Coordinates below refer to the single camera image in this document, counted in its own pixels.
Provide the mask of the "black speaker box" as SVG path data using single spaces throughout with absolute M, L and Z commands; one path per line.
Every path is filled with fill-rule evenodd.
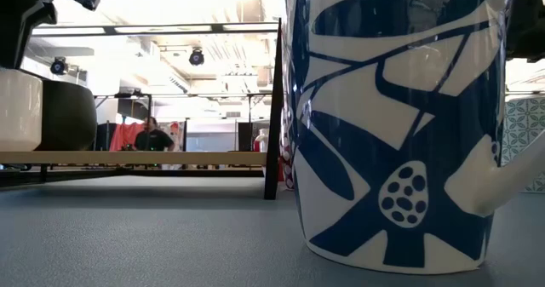
M 248 122 L 237 123 L 238 149 L 240 152 L 251 152 L 255 140 L 254 124 Z

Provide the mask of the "black table edge rail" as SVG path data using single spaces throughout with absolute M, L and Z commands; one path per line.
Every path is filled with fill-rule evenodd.
M 4 189 L 46 182 L 75 181 L 113 176 L 264 178 L 264 174 L 260 170 L 79 169 L 21 172 L 12 169 L 0 170 L 0 188 Z

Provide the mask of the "wooden shelf black frame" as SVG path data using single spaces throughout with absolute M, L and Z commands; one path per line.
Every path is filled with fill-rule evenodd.
M 0 163 L 37 164 L 42 167 L 41 176 L 46 176 L 48 164 L 246 164 L 262 165 L 266 168 L 264 199 L 274 200 L 278 190 L 279 140 L 281 111 L 283 107 L 282 83 L 282 28 L 277 33 L 276 56 L 273 75 L 272 106 L 268 147 L 266 152 L 91 152 L 91 151 L 45 151 L 45 152 L 0 152 Z

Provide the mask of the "white mug green interior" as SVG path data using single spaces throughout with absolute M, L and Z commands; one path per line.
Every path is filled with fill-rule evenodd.
M 0 152 L 30 152 L 42 141 L 43 81 L 0 67 Z

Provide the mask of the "blue white floral mug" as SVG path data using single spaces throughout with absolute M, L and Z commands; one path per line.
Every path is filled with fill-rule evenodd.
M 388 273 L 484 263 L 495 211 L 545 170 L 545 132 L 501 162 L 513 6 L 285 0 L 291 174 L 312 252 Z

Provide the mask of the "black background rack frame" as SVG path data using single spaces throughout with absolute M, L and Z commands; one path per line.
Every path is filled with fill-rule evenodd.
M 185 151 L 239 151 L 237 123 L 254 124 L 255 137 L 268 127 L 272 94 L 266 93 L 173 93 L 118 92 L 97 95 L 100 109 L 116 101 L 118 123 L 139 123 L 154 117 L 158 123 L 186 122 Z

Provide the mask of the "red hanging cloth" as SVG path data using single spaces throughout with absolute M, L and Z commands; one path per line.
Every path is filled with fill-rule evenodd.
M 132 145 L 135 142 L 136 136 L 143 129 L 144 125 L 142 123 L 117 124 L 110 143 L 109 151 L 121 151 L 124 146 Z

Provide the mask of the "person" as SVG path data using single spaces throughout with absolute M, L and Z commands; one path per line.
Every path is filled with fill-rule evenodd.
M 156 118 L 149 117 L 144 120 L 144 129 L 137 134 L 133 148 L 136 151 L 173 151 L 175 143 L 158 127 Z

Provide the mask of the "dark mug blue interior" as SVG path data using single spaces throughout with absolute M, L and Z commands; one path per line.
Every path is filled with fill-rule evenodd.
M 36 151 L 83 151 L 96 137 L 95 98 L 86 87 L 43 80 L 42 140 Z

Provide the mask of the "floral hanging cloth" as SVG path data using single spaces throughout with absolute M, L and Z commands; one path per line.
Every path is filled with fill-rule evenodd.
M 160 129 L 165 132 L 174 142 L 174 152 L 182 152 L 185 145 L 185 127 L 186 122 L 160 123 Z

